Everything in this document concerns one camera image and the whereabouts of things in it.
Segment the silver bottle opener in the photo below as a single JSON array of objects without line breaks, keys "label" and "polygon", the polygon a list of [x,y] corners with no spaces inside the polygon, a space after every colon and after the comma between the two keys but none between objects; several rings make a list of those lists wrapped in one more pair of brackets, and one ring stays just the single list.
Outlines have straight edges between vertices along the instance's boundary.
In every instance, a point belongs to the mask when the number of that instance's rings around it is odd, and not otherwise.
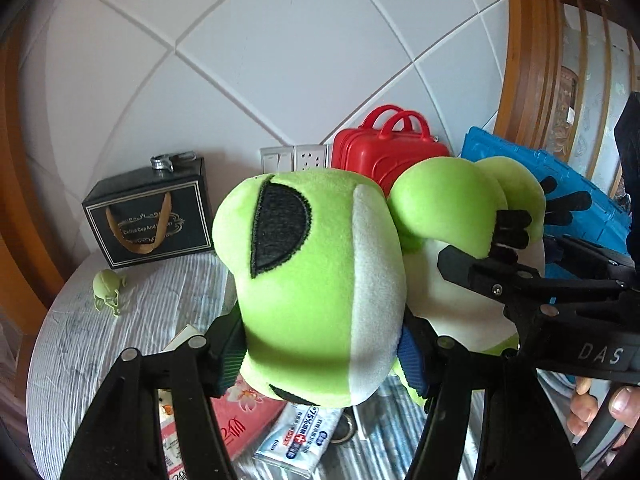
[{"label": "silver bottle opener", "polygon": [[191,162],[196,158],[196,152],[163,153],[162,155],[151,157],[151,167],[154,170],[173,171],[175,166]]}]

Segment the white lettering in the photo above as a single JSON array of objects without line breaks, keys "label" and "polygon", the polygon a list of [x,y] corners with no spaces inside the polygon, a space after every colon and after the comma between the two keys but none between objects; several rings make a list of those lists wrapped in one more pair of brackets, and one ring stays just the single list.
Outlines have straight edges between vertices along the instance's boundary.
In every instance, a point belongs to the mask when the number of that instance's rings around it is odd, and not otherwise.
[{"label": "white lettering", "polygon": [[610,365],[614,365],[616,364],[618,361],[620,361],[620,356],[622,355],[622,352],[624,352],[625,349],[624,348],[617,348],[615,352],[613,352],[613,359],[611,361],[609,361]]},{"label": "white lettering", "polygon": [[601,363],[604,363],[604,357],[605,355],[607,355],[607,347],[604,347],[598,355],[596,355],[596,357],[593,358],[593,362],[596,361],[600,361]]},{"label": "white lettering", "polygon": [[591,355],[592,350],[593,350],[593,345],[591,343],[585,343],[584,346],[582,347],[582,350],[580,350],[580,355],[578,355],[578,359],[586,359]]}]

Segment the wet wipes package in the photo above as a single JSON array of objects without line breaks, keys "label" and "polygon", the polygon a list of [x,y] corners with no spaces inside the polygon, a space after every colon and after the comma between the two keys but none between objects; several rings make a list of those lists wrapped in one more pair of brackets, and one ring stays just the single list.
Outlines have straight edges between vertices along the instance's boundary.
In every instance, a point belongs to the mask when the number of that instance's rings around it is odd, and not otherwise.
[{"label": "wet wipes package", "polygon": [[342,409],[286,405],[255,458],[310,477],[325,452]]}]

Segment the gold ribbon handle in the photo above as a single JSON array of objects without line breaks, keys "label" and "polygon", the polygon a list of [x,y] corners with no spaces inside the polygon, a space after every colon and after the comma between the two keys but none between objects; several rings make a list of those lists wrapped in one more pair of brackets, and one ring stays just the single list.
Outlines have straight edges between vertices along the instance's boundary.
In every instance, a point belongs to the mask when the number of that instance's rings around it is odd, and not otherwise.
[{"label": "gold ribbon handle", "polygon": [[164,200],[162,201],[162,209],[160,210],[160,214],[158,215],[158,228],[156,229],[156,239],[151,244],[133,244],[129,242],[120,231],[120,227],[116,222],[116,219],[113,217],[111,213],[111,209],[107,206],[107,222],[109,223],[109,228],[111,232],[116,237],[116,240],[119,241],[120,245],[123,246],[127,251],[136,254],[149,254],[151,251],[157,249],[160,244],[164,241],[164,236],[166,235],[166,228],[169,223],[169,214],[171,213],[171,193],[164,194]]}]

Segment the blue plastic crate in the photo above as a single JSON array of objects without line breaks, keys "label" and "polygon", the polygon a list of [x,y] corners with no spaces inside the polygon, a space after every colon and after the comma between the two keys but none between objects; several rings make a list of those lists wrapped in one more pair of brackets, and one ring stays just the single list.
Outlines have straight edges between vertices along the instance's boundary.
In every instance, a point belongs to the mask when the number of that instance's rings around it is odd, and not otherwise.
[{"label": "blue plastic crate", "polygon": [[547,196],[549,199],[580,190],[586,190],[591,195],[593,205],[587,211],[574,212],[574,221],[568,226],[545,226],[546,234],[556,237],[568,234],[627,254],[626,235],[631,226],[630,216],[589,180],[544,150],[530,150],[480,128],[471,128],[466,134],[461,156],[475,162],[495,155],[514,158],[539,181],[547,176],[554,177],[558,187]]}]

